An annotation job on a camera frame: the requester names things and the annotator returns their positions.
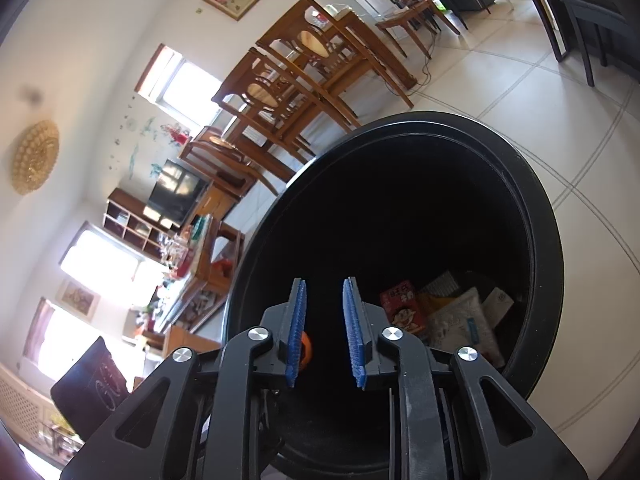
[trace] white wall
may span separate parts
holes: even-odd
[[[30,280],[34,264],[42,269],[38,259],[52,237],[57,243],[69,234],[68,244],[74,234],[64,222],[86,189],[108,96],[165,1],[30,0],[0,45],[0,340],[14,343],[3,345],[11,355],[0,359],[13,368],[29,317],[16,311],[18,300],[33,314],[44,294]],[[22,98],[25,87],[41,92],[40,106]],[[24,129],[43,118],[60,128],[60,156],[49,181],[21,197],[9,178],[15,147]]]
[[[49,395],[51,381],[39,370],[21,358],[24,343],[36,313],[40,298],[54,300],[67,275],[60,269],[60,260],[78,233],[82,224],[89,221],[100,225],[103,206],[82,202],[59,225],[54,237],[40,254],[28,279],[28,286],[18,300],[17,309],[12,317],[9,330],[2,340],[2,361],[13,370],[20,368],[20,377],[30,386],[44,395]],[[129,304],[118,304],[106,298],[100,298],[91,326],[107,336],[120,339]]]
[[[115,187],[121,187],[146,200],[157,178],[153,165],[170,156],[170,140],[160,126],[175,121],[133,91],[160,43],[223,80],[255,40],[296,1],[260,0],[236,22],[202,0],[167,0],[132,53],[111,97],[95,153],[91,199],[103,200]],[[317,1],[347,4],[358,14],[366,14],[355,0]],[[127,123],[131,119],[135,124]]]

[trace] blue gripper pad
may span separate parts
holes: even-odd
[[[347,329],[347,341],[349,343],[349,355],[351,358],[351,371],[356,379],[356,386],[364,388],[367,381],[365,370],[365,352],[362,341],[362,329],[358,319],[353,286],[350,280],[344,280],[342,286],[342,310],[344,311],[344,325]]]
[[[302,348],[302,331],[305,327],[306,316],[306,282],[300,280],[296,292],[296,303],[293,307],[291,326],[289,327],[289,338],[287,339],[287,368],[285,378],[289,388],[293,388],[296,383],[298,372],[300,371],[300,352]]]

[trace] window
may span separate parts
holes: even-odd
[[[133,306],[148,304],[166,271],[88,223],[76,235],[60,267],[104,298]]]
[[[197,134],[219,113],[211,98],[220,81],[161,44],[136,85],[136,91]]]
[[[58,381],[100,335],[91,325],[41,298],[23,355],[47,377]],[[132,388],[134,377],[142,374],[144,352],[122,341],[104,340],[127,386]]]

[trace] red snack box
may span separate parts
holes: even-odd
[[[415,289],[409,280],[398,283],[395,287],[380,294],[382,308],[386,318],[394,326],[417,334],[424,330],[424,321],[420,307],[415,299]]]

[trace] black trash bin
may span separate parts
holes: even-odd
[[[533,170],[475,121],[411,112],[367,124],[309,164],[247,247],[225,312],[225,338],[308,286],[314,357],[278,398],[286,441],[274,465],[296,479],[386,478],[388,394],[351,375],[342,280],[362,299],[444,270],[490,276],[516,303],[497,327],[503,375],[524,397],[558,328],[563,290],[556,220]]]

